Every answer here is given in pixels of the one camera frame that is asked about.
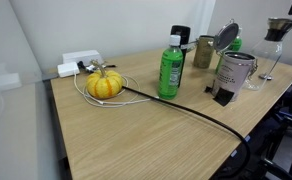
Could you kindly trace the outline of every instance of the green bottle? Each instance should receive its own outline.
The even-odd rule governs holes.
[[[231,51],[239,51],[240,47],[242,47],[242,38],[240,37],[240,33],[242,32],[242,28],[238,29],[238,34],[236,39],[230,44],[230,46],[227,48]]]
[[[242,32],[242,28],[239,28],[236,39],[229,45],[229,47],[227,48],[227,50],[230,50],[230,51],[239,51],[239,49],[242,47],[242,38],[240,37],[240,33],[241,32]],[[219,71],[220,64],[222,63],[222,59],[223,59],[223,56],[221,56],[219,58],[217,67],[215,69],[215,74],[217,74],[218,71]]]
[[[177,95],[183,64],[183,53],[179,49],[179,43],[180,36],[171,35],[170,47],[162,55],[158,86],[158,96],[162,99],[173,99]]]

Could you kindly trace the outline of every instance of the cord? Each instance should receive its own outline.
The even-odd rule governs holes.
[[[164,103],[164,104],[167,104],[167,105],[170,105],[170,106],[173,106],[173,107],[182,109],[184,111],[191,112],[191,113],[196,114],[196,115],[198,115],[200,117],[204,117],[205,119],[207,119],[207,120],[209,120],[209,121],[211,121],[211,122],[213,122],[213,123],[215,123],[215,124],[217,124],[217,125],[225,128],[225,129],[227,129],[228,131],[232,132],[235,136],[237,136],[241,140],[241,142],[243,143],[243,145],[246,148],[246,156],[245,156],[244,162],[242,163],[242,165],[233,174],[220,176],[219,178],[232,178],[232,177],[238,175],[245,168],[245,166],[248,164],[249,159],[250,159],[250,148],[249,148],[249,145],[248,145],[247,141],[245,140],[245,138],[241,134],[239,134],[237,131],[235,131],[233,128],[227,126],[226,124],[224,124],[222,122],[217,121],[216,119],[214,119],[214,118],[212,118],[210,116],[207,116],[205,114],[202,114],[202,113],[200,113],[198,111],[195,111],[193,109],[190,109],[190,108],[187,108],[187,107],[184,107],[184,106],[175,104],[175,103],[171,103],[171,102],[168,102],[168,101],[165,101],[165,100],[162,100],[162,99],[153,97],[151,95],[148,95],[148,94],[145,94],[143,92],[140,92],[140,91],[131,89],[131,88],[126,87],[126,86],[123,86],[123,88],[126,89],[126,90],[129,90],[129,91],[132,91],[134,93],[140,94],[142,96],[145,96],[147,98],[150,98],[151,100],[154,100],[154,101],[157,101],[157,102],[161,102],[161,103]]]
[[[131,79],[137,85],[138,89],[140,90],[140,85],[139,85],[139,83],[134,78],[129,77],[129,76],[122,76],[122,78],[125,80],[125,86],[128,86],[129,85],[129,81],[127,79],[127,78],[129,78],[129,79]],[[97,107],[103,107],[103,108],[118,108],[118,107],[121,107],[121,106],[129,105],[129,104],[135,104],[135,103],[141,103],[141,102],[146,102],[146,101],[149,101],[150,100],[150,99],[143,99],[143,100],[136,100],[136,101],[134,101],[138,97],[138,94],[136,94],[132,99],[130,99],[127,102],[110,102],[110,101],[103,101],[103,100],[94,98],[93,96],[91,96],[88,93],[86,86],[84,86],[83,91],[81,91],[78,88],[78,86],[77,86],[77,75],[75,73],[75,69],[74,69],[74,86],[77,89],[77,91],[83,95],[84,99],[90,105],[97,106]],[[121,95],[124,91],[125,91],[125,89],[123,89],[122,91],[120,91],[116,96]]]

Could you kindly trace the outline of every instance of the white power adapter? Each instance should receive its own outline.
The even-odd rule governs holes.
[[[18,73],[0,75],[0,91],[21,87],[22,83]]]
[[[57,66],[59,77],[67,77],[79,74],[79,69],[76,62],[60,64]]]
[[[82,61],[84,66],[91,65],[91,60],[97,60],[99,64],[104,64],[104,60],[96,50],[80,51],[63,54],[63,63]]]

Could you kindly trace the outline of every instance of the power strip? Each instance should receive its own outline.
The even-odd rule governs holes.
[[[63,64],[82,61],[84,66],[91,65],[91,60],[97,60],[99,64],[104,64],[104,60],[96,50],[80,51],[63,54]]]

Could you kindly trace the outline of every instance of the gray wall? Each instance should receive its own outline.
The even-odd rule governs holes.
[[[216,1],[208,33],[216,34],[231,18],[243,28],[242,51],[251,48],[267,33],[268,17],[292,18],[288,11],[292,0],[219,0]],[[280,62],[292,64],[292,30],[283,41]]]

